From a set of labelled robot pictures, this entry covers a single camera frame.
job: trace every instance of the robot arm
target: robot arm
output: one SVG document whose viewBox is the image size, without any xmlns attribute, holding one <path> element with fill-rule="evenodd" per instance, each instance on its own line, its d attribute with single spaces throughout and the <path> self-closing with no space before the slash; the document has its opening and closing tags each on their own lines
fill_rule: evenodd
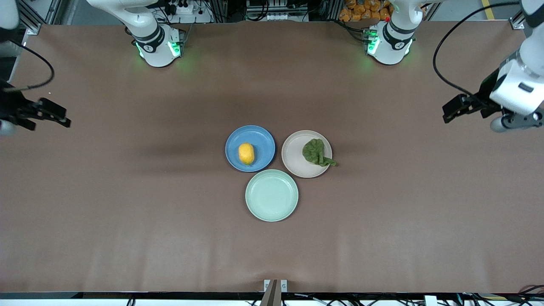
<svg viewBox="0 0 544 306">
<path fill-rule="evenodd" d="M 413 35 L 423 20 L 423 3 L 438 3 L 445 0 L 391 0 L 395 11 L 391 20 L 380 21 L 370 27 L 377 35 L 366 46 L 366 52 L 386 65 L 399 63 L 410 51 Z"/>
<path fill-rule="evenodd" d="M 533 34 L 489 75 L 474 96 L 458 95 L 445 104 L 444 122 L 479 111 L 483 118 L 495 112 L 495 132 L 540 127 L 544 124 L 544 0 L 522 0 L 521 7 Z"/>
<path fill-rule="evenodd" d="M 181 56 L 184 32 L 159 25 L 146 6 L 158 0 L 87 0 L 97 9 L 114 15 L 128 28 L 140 56 L 153 67 L 164 67 Z"/>
<path fill-rule="evenodd" d="M 15 0 L 0 1 L 0 42 L 5 42 L 19 26 L 19 11 Z"/>
<path fill-rule="evenodd" d="M 15 0 L 1 0 L 0 42 L 10 40 L 18 27 L 19 11 Z M 36 123 L 29 119 L 50 120 L 70 127 L 71 121 L 66 118 L 64 107 L 46 98 L 37 102 L 27 100 L 20 89 L 13 89 L 11 84 L 0 79 L 0 136 L 14 134 L 17 125 L 33 131 Z"/>
</svg>

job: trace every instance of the plate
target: plate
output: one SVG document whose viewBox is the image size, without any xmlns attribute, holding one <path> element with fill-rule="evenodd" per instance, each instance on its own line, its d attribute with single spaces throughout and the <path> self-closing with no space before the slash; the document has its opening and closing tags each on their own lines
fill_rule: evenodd
<svg viewBox="0 0 544 306">
<path fill-rule="evenodd" d="M 298 131 L 287 137 L 281 148 L 283 164 L 291 173 L 301 178 L 314 178 L 327 171 L 329 166 L 321 167 L 307 161 L 302 155 L 302 149 L 312 139 L 323 140 L 325 157 L 332 158 L 332 148 L 329 141 L 320 133 L 314 131 Z"/>
<path fill-rule="evenodd" d="M 238 157 L 238 147 L 243 143 L 250 143 L 255 152 L 255 160 L 246 165 Z M 257 125 L 246 125 L 236 129 L 228 137 L 225 145 L 225 154 L 228 162 L 243 172 L 255 172 L 268 166 L 276 153 L 276 143 L 270 132 Z"/>
<path fill-rule="evenodd" d="M 255 174 L 245 189 L 245 202 L 251 213 L 267 222 L 281 221 L 295 210 L 299 190 L 289 174 L 265 170 Z"/>
</svg>

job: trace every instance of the mint green plate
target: mint green plate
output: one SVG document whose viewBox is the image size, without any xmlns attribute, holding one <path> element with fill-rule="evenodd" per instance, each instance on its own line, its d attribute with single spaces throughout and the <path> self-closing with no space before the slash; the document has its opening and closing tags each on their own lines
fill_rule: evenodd
<svg viewBox="0 0 544 306">
<path fill-rule="evenodd" d="M 281 221 L 295 210 L 299 190 L 289 174 L 279 170 L 257 173 L 245 189 L 245 202 L 251 213 L 267 222 Z"/>
</svg>

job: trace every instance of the table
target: table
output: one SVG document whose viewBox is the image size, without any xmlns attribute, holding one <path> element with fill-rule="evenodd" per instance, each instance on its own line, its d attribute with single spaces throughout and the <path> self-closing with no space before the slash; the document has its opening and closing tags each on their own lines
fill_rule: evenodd
<svg viewBox="0 0 544 306">
<path fill-rule="evenodd" d="M 57 77 L 27 98 L 68 110 L 1 143 L 1 291 L 517 292 L 542 282 L 542 131 L 450 124 L 458 92 L 434 74 L 451 22 L 422 23 L 383 66 L 331 23 L 197 25 L 184 58 L 145 64 L 121 26 L 43 26 L 28 46 Z M 523 41 L 469 22 L 438 65 L 465 88 Z M 14 85 L 47 77 L 23 55 Z M 244 201 L 253 174 L 224 156 L 257 124 L 277 150 L 315 130 L 339 167 L 295 178 L 300 200 L 265 223 Z M 286 170 L 280 157 L 268 167 Z"/>
</svg>

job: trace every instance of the yellow lemon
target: yellow lemon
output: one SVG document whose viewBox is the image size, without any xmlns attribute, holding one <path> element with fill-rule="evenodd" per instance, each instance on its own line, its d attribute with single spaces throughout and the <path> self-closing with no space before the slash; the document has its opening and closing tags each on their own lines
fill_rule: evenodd
<svg viewBox="0 0 544 306">
<path fill-rule="evenodd" d="M 255 152 L 253 151 L 253 146 L 249 143 L 243 143 L 238 147 L 238 157 L 240 161 L 246 165 L 251 165 L 255 160 Z"/>
</svg>

